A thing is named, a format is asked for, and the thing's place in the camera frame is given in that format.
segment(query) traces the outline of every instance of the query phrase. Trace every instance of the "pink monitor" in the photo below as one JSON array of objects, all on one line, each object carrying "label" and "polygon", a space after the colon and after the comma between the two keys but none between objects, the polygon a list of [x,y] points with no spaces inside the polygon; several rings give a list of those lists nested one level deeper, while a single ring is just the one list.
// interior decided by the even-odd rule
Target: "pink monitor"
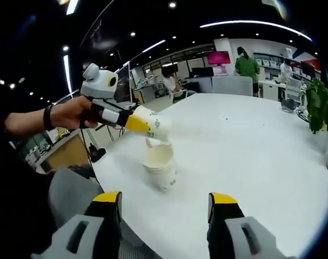
[{"label": "pink monitor", "polygon": [[229,53],[227,51],[213,51],[207,56],[208,63],[212,64],[229,64],[231,63]]}]

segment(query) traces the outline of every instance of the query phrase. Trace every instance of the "white shirt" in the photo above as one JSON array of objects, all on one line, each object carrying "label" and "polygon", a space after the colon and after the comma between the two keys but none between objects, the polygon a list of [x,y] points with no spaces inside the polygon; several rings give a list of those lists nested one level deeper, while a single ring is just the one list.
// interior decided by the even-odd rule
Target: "white shirt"
[{"label": "white shirt", "polygon": [[280,71],[282,73],[282,77],[284,77],[285,80],[288,80],[290,77],[292,77],[292,67],[286,65],[285,63],[280,65]]},{"label": "white shirt", "polygon": [[170,90],[171,93],[173,93],[174,89],[176,88],[176,81],[174,80],[173,77],[166,78],[164,77],[163,79],[164,85]]}]

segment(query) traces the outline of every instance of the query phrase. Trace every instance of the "green shirt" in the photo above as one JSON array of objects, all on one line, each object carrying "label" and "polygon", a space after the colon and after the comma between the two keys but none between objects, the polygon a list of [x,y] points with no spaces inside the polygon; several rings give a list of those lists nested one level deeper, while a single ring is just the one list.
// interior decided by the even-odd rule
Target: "green shirt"
[{"label": "green shirt", "polygon": [[236,60],[235,65],[236,72],[239,73],[243,77],[251,77],[253,84],[259,82],[258,74],[260,74],[259,64],[255,59],[249,57],[246,59],[245,57],[239,57]]}]

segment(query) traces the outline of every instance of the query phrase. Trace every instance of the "ceiling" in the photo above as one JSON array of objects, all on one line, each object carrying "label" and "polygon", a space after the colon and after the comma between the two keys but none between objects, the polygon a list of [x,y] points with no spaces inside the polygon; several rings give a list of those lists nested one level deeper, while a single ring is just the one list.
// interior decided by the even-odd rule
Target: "ceiling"
[{"label": "ceiling", "polygon": [[[283,16],[261,0],[196,3],[176,0],[174,9],[169,8],[167,0],[79,0],[75,13],[68,16],[65,14],[68,4],[59,5],[58,2],[0,3],[0,79],[6,82],[4,87],[16,83],[11,93],[23,110],[42,108],[47,101],[56,101],[69,93],[63,65],[62,47],[65,45],[69,46],[73,90],[80,87],[83,65],[90,62],[112,71],[129,60],[132,67],[144,65],[194,45],[212,43],[221,34],[228,38],[273,40],[311,54],[317,51],[316,41],[312,43],[272,26],[230,24],[200,28],[207,23],[242,19],[281,24],[310,35],[305,28],[306,20],[288,11]],[[295,10],[295,7],[290,6],[288,10]],[[161,40],[166,42],[142,53]]]}]

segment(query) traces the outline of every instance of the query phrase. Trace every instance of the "person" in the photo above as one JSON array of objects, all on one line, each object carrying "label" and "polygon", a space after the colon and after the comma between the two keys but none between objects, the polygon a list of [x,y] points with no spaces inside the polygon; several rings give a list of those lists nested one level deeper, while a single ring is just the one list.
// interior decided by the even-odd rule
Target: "person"
[{"label": "person", "polygon": [[239,57],[236,59],[235,69],[236,72],[243,77],[252,78],[252,92],[253,96],[258,97],[259,95],[259,79],[260,74],[259,64],[255,59],[249,57],[245,49],[242,47],[237,48]]},{"label": "person", "polygon": [[284,62],[280,65],[280,77],[282,82],[285,83],[292,77],[292,67],[290,66],[290,60],[285,58]]},{"label": "person", "polygon": [[171,67],[163,67],[162,68],[162,75],[164,77],[163,83],[164,85],[171,91],[172,93],[181,92],[175,94],[175,100],[181,100],[185,98],[184,91],[187,91],[187,97],[195,94],[196,92],[193,90],[186,90],[184,89],[178,82],[175,73],[172,72]]},{"label": "person", "polygon": [[[9,107],[9,96],[6,86],[0,85],[0,252],[11,258],[29,258],[32,253],[42,253],[56,231],[48,205],[53,176],[36,173],[9,144],[9,137],[30,137],[44,131],[45,109],[15,113]],[[52,106],[46,118],[52,127],[75,130],[80,127],[81,113],[90,109],[91,102],[81,96]],[[93,121],[84,123],[97,126]]]}]

